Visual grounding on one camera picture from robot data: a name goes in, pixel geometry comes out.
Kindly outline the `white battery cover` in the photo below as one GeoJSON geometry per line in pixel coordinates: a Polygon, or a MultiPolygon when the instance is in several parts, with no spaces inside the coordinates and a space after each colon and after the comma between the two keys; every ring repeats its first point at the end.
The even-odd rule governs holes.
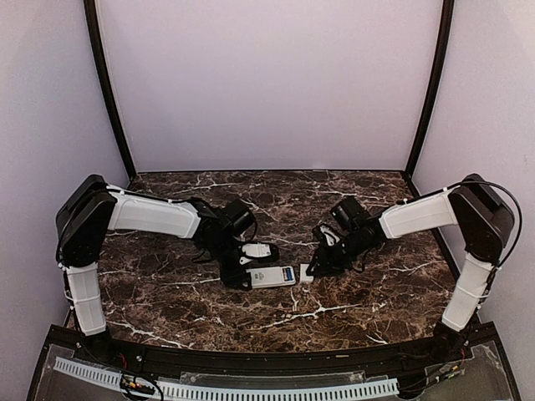
{"type": "Polygon", "coordinates": [[[300,283],[310,283],[313,282],[314,277],[309,275],[307,273],[308,270],[308,264],[301,264],[300,265],[300,273],[299,273],[299,282],[300,283]]]}

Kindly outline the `white remote control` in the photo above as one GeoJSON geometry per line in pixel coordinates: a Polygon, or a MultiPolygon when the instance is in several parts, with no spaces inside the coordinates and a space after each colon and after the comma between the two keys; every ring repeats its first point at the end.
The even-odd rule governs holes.
{"type": "Polygon", "coordinates": [[[252,278],[252,289],[286,287],[294,285],[296,283],[294,270],[294,281],[285,282],[283,276],[284,267],[287,266],[270,266],[248,269],[247,272],[251,274],[252,278]]]}

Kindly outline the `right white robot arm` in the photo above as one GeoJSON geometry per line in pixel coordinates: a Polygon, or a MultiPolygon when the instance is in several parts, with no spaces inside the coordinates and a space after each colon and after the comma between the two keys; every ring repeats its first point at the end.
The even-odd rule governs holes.
{"type": "Polygon", "coordinates": [[[465,260],[452,298],[439,322],[441,331],[426,345],[436,363],[459,348],[459,338],[490,294],[496,274],[512,254],[523,227],[517,199],[501,185],[478,174],[442,189],[403,200],[373,215],[353,196],[344,197],[330,214],[341,232],[322,224],[313,229],[318,247],[309,263],[309,277],[330,277],[352,268],[373,248],[402,236],[443,226],[458,226],[465,242],[465,260]]]}

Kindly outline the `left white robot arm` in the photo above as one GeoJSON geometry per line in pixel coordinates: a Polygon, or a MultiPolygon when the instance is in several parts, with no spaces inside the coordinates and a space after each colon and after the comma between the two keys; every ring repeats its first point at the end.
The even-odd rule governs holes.
{"type": "Polygon", "coordinates": [[[217,262],[225,286],[249,290],[252,279],[240,262],[244,244],[238,237],[255,222],[241,200],[214,207],[199,198],[161,199],[108,185],[100,175],[88,176],[56,215],[55,253],[79,330],[88,336],[86,352],[100,364],[118,357],[117,344],[102,333],[107,325],[98,264],[108,232],[143,231],[193,241],[209,261],[217,262]]]}

